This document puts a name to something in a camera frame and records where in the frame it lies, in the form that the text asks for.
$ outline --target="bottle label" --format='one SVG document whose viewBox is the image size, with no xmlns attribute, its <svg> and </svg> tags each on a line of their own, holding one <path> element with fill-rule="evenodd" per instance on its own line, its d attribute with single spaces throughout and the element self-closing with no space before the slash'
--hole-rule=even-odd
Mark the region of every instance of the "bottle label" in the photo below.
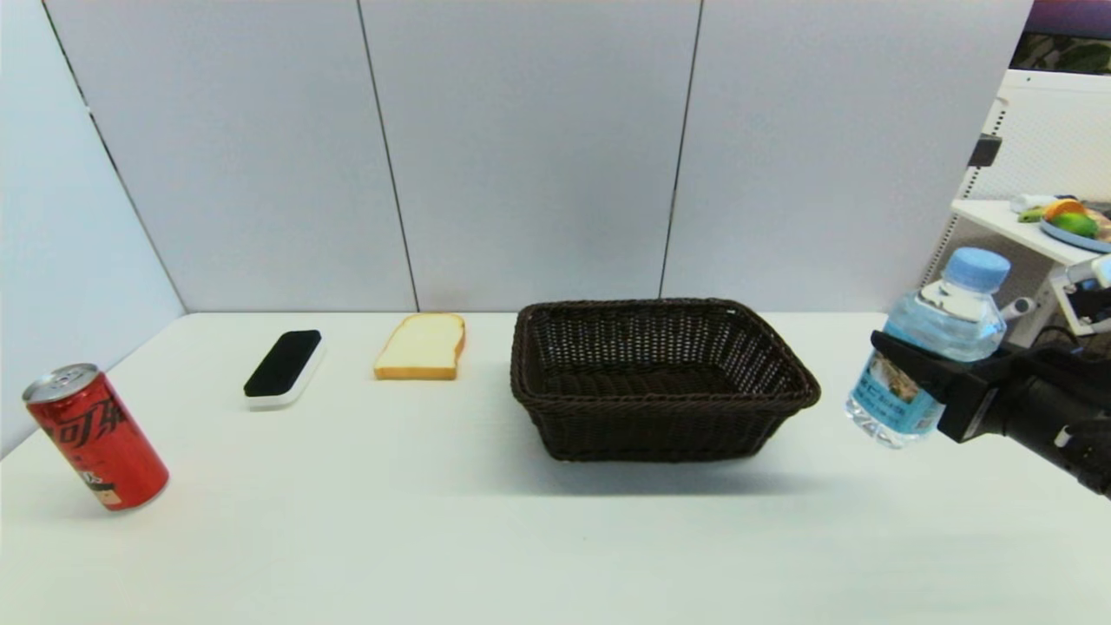
<svg viewBox="0 0 1111 625">
<path fill-rule="evenodd" d="M 917 341 L 890 322 L 883 332 L 907 343 Z M 852 397 L 877 421 L 901 434 L 927 434 L 938 425 L 944 405 L 922 391 L 882 354 L 872 352 Z"/>
</svg>

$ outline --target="blue bottle cap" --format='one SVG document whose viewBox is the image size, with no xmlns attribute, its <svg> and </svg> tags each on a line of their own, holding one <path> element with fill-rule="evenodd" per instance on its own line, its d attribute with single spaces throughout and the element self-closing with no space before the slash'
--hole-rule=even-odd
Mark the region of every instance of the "blue bottle cap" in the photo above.
<svg viewBox="0 0 1111 625">
<path fill-rule="evenodd" d="M 994 251 L 962 246 L 949 258 L 941 276 L 970 290 L 995 292 L 1010 270 L 1011 261 Z"/>
</svg>

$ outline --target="slice of bread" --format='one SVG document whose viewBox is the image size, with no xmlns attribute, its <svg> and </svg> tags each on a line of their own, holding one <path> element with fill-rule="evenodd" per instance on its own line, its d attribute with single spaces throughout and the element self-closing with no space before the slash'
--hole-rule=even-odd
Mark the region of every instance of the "slice of bread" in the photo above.
<svg viewBox="0 0 1111 625">
<path fill-rule="evenodd" d="M 456 380 L 467 329 L 463 319 L 426 312 L 401 322 L 374 363 L 378 380 Z"/>
</svg>

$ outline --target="basket rim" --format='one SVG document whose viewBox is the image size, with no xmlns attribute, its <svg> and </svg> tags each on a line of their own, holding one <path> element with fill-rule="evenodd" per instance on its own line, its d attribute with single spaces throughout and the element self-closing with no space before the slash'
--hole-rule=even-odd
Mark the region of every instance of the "basket rim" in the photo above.
<svg viewBox="0 0 1111 625">
<path fill-rule="evenodd" d="M 690 306 L 713 306 L 735 310 L 737 314 L 744 315 L 754 322 L 760 331 L 769 339 L 780 355 L 784 357 L 788 365 L 797 373 L 804 384 L 801 391 L 788 393 L 691 393 L 681 395 L 668 394 L 644 394 L 644 395 L 613 395 L 605 397 L 563 395 L 554 393 L 542 393 L 528 389 L 523 380 L 522 361 L 524 359 L 521 342 L 529 335 L 529 322 L 533 312 L 539 310 L 589 310 L 589 309 L 644 309 L 644 308 L 690 308 Z M 619 300 L 567 300 L 539 302 L 526 305 L 518 314 L 517 327 L 513 334 L 513 355 L 510 362 L 511 387 L 513 396 L 522 404 L 528 402 L 533 406 L 539 404 L 579 404 L 579 405 L 614 405 L 628 406 L 632 404 L 683 404 L 683 403 L 734 403 L 739 410 L 759 410 L 760 404 L 774 403 L 782 411 L 784 403 L 792 404 L 791 410 L 798 412 L 817 404 L 821 399 L 821 385 L 813 373 L 794 354 L 791 347 L 775 332 L 763 317 L 754 310 L 739 301 L 721 298 L 659 298 L 659 299 L 619 299 Z"/>
</svg>

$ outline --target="orange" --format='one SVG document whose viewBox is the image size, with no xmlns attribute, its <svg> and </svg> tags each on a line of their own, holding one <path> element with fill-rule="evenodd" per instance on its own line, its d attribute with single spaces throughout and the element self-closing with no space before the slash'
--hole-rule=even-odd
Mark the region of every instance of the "orange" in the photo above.
<svg viewBox="0 0 1111 625">
<path fill-rule="evenodd" d="M 1074 199 L 1063 199 L 1063 200 L 1057 200 L 1055 202 L 1047 205 L 1045 212 L 1042 213 L 1042 219 L 1052 222 L 1058 216 L 1069 212 L 1075 212 L 1078 214 L 1087 214 L 1084 204 L 1080 203 Z"/>
</svg>

